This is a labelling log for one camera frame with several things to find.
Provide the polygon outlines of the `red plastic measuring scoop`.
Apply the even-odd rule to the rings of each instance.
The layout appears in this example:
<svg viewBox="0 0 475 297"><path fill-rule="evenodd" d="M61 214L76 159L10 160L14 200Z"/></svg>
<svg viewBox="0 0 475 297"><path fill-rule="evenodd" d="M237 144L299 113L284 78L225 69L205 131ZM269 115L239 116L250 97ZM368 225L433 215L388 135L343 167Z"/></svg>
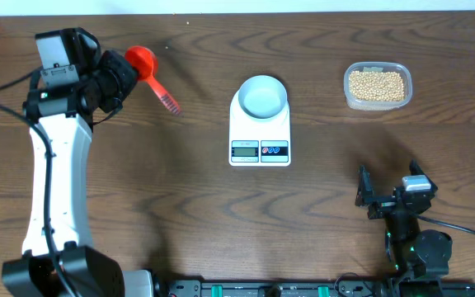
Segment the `red plastic measuring scoop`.
<svg viewBox="0 0 475 297"><path fill-rule="evenodd" d="M125 59L138 72L138 80L146 82L159 101L174 115L181 114L181 108L172 94L156 79L158 72L157 56L150 49L135 45L127 49Z"/></svg>

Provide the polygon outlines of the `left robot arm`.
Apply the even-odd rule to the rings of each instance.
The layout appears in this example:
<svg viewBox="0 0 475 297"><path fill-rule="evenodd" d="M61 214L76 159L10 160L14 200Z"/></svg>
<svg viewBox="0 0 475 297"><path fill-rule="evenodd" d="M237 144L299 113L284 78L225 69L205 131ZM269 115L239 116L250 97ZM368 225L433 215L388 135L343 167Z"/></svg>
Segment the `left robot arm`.
<svg viewBox="0 0 475 297"><path fill-rule="evenodd" d="M87 158L100 108L114 116L139 81L158 69L153 52L106 51L71 79L71 64L31 76L23 104L34 149L31 219L22 256L4 262L2 283L14 296L152 296L150 271L123 271L92 243L87 215Z"/></svg>

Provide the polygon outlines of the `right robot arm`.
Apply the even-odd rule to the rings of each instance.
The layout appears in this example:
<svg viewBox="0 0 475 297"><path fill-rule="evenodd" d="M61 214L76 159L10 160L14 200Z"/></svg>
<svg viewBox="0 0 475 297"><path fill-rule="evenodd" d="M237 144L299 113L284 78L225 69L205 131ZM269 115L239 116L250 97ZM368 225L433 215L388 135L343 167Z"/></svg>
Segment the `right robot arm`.
<svg viewBox="0 0 475 297"><path fill-rule="evenodd" d="M355 204L368 210L369 219L385 221L385 247L397 271L374 287L377 296L441 296L440 279L449 274L452 238L433 229L421 230L418 222L438 187L416 161L410 162L409 170L390 195L378 196L369 172L359 168Z"/></svg>

